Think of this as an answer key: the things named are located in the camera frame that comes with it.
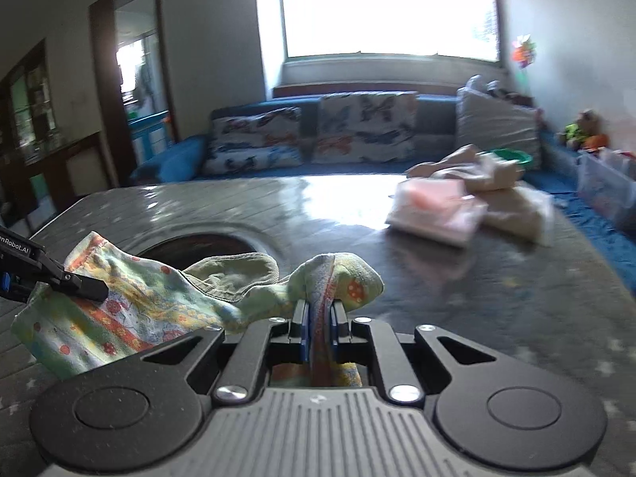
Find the blue sofa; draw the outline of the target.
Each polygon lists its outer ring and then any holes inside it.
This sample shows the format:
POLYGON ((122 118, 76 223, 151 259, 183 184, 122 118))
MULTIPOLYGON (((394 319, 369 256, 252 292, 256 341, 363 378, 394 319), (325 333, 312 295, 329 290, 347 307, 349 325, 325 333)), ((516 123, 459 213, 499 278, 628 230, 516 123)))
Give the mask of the blue sofa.
MULTIPOLYGON (((129 176, 133 185, 178 183, 192 180, 232 179, 242 176, 317 176, 352 175, 353 173, 403 173, 416 161, 438 161, 450 151, 456 136, 455 97, 419 95, 415 125, 415 153, 388 161, 337 161, 317 164, 312 160, 312 143, 318 138, 317 95, 278 98, 250 105, 216 109, 210 114, 212 121, 230 116, 253 116, 283 108, 300 110, 300 135, 304 142, 303 161, 297 166, 259 169, 256 164, 225 161, 219 170, 212 167, 215 148, 210 138, 196 136, 186 140, 185 147, 169 147, 148 161, 139 164, 129 176)), ((534 158, 541 166, 525 174, 524 180, 554 195, 566 217, 589 239, 594 248, 630 290, 635 288, 635 231, 621 231, 609 220, 593 210, 577 193, 574 174, 577 161, 567 155, 565 161, 557 158, 565 152, 556 147, 547 130, 540 132, 541 153, 534 158)))

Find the colourful pinwheel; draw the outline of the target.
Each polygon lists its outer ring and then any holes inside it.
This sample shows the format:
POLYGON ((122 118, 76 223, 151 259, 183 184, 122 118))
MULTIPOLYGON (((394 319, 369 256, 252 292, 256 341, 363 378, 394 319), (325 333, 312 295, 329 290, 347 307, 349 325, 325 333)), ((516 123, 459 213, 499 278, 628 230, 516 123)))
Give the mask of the colourful pinwheel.
POLYGON ((512 60, 521 69, 533 65, 536 59, 536 45, 530 35, 518 36, 512 43, 512 60))

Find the right butterfly cushion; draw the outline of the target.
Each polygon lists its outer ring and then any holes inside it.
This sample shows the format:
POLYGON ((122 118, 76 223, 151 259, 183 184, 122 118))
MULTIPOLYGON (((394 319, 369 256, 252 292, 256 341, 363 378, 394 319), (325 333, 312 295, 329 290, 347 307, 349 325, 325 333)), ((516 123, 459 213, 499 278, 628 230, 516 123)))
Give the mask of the right butterfly cushion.
POLYGON ((318 102, 316 164, 393 163, 415 156, 413 91, 331 94, 318 102))

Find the left butterfly cushion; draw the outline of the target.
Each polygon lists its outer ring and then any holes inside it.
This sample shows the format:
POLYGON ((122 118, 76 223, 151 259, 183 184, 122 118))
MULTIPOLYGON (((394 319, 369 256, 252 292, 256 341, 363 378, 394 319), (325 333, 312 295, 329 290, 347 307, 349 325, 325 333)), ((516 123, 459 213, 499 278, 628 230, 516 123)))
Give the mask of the left butterfly cushion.
POLYGON ((251 173, 303 164, 301 110, 279 108, 253 116, 215 118, 203 173, 251 173))

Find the floral striped baby shirt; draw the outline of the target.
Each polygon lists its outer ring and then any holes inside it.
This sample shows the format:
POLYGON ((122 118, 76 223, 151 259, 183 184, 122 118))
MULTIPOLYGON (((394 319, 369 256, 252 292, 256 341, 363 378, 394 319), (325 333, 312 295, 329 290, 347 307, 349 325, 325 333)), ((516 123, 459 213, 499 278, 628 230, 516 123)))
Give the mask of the floral striped baby shirt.
POLYGON ((289 319, 298 301, 309 305, 309 355, 273 370, 274 386, 361 386, 353 363, 327 350, 328 309, 354 311, 383 294, 380 275, 352 253, 319 254, 282 276, 274 257, 253 252, 203 258, 179 270, 128 254, 90 233, 65 267, 103 280, 99 305, 39 283, 15 316, 13 335, 58 378, 68 378, 158 346, 205 326, 239 334, 253 322, 289 319))

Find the beige crumpled garment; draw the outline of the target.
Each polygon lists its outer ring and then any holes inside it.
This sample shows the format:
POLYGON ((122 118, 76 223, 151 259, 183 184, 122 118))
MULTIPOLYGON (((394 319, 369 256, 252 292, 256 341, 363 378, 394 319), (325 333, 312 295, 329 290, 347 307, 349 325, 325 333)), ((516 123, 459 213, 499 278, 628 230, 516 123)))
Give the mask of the beige crumpled garment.
POLYGON ((549 246, 553 239, 553 197, 522 181, 517 161, 466 144, 435 163, 406 170, 409 178, 459 180, 466 191, 485 202, 486 225, 523 240, 549 246))

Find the pink plastic packet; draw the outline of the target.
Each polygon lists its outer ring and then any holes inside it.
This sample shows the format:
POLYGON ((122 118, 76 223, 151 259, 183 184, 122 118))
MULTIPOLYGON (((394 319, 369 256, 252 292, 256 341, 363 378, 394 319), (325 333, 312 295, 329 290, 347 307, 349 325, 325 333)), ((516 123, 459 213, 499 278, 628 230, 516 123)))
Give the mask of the pink plastic packet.
POLYGON ((398 231, 466 248, 488 205, 469 194, 462 180, 412 178, 401 182, 386 223, 398 231))

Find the green plastic bowl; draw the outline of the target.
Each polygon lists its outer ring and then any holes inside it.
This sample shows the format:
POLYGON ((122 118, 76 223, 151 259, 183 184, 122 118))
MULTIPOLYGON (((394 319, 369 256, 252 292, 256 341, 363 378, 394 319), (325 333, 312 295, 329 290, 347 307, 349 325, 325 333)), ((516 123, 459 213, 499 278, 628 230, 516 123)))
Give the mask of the green plastic bowl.
POLYGON ((528 169, 533 165, 533 156, 523 151, 500 147, 499 149, 491 150, 491 153, 505 161, 515 161, 523 169, 528 169))

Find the clear plastic storage box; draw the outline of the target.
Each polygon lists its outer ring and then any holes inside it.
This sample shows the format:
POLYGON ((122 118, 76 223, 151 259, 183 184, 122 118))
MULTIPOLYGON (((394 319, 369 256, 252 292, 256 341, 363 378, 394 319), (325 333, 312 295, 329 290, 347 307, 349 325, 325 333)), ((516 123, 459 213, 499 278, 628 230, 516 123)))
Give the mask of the clear plastic storage box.
POLYGON ((578 164, 579 197, 614 227, 635 230, 635 158, 603 147, 599 155, 582 154, 578 164))

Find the window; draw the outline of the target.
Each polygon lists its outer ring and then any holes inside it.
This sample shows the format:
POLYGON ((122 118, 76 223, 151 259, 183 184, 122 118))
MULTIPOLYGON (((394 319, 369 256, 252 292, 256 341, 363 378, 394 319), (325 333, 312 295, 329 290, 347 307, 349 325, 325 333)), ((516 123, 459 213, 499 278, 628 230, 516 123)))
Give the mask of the window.
POLYGON ((256 0, 256 8, 263 46, 283 60, 500 59, 497 0, 256 0))

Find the dark wooden cabinet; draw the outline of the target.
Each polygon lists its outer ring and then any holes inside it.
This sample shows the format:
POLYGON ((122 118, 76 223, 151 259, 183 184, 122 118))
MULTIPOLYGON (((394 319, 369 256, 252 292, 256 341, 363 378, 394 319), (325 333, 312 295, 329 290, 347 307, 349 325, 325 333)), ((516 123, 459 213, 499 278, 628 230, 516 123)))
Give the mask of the dark wooden cabinet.
POLYGON ((85 155, 111 190, 101 133, 68 139, 57 127, 40 41, 1 79, 1 224, 31 235, 75 204, 84 194, 69 163, 85 155))

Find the grey white pillow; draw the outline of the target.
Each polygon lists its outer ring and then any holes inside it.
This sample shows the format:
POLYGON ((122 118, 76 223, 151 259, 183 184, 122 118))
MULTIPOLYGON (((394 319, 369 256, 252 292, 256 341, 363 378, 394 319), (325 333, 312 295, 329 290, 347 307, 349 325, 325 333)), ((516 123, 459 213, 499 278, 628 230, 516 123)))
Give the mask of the grey white pillow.
POLYGON ((530 169, 541 165, 536 111, 464 86, 457 91, 455 147, 467 144, 521 151, 533 158, 530 169))

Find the butterfly cushion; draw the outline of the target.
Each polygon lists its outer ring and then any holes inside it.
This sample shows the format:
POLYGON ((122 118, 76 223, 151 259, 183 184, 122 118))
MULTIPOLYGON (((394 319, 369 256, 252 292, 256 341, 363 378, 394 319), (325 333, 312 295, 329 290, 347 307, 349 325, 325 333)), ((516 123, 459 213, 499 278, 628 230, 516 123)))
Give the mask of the butterfly cushion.
POLYGON ((413 91, 331 94, 318 102, 316 164, 393 163, 415 156, 413 91))
POLYGON ((279 108, 253 116, 215 118, 203 173, 251 173, 303 164, 301 110, 279 108))

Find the teddy bear plush toy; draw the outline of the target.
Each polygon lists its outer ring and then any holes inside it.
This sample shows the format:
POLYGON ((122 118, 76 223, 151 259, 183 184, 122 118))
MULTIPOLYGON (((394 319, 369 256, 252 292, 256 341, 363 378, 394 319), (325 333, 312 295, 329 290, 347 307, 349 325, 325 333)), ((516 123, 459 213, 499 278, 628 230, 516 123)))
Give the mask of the teddy bear plush toy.
POLYGON ((573 151, 594 153, 609 147, 608 136, 601 132, 601 120, 591 109, 580 112, 577 120, 568 124, 557 138, 561 145, 573 151))

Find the brown door frame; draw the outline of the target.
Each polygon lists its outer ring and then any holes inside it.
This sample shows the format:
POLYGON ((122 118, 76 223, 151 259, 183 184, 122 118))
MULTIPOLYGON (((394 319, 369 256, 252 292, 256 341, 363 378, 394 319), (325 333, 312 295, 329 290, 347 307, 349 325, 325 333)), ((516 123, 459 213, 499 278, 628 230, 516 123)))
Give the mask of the brown door frame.
POLYGON ((88 10, 97 96, 118 183, 180 141, 162 0, 98 0, 88 10))

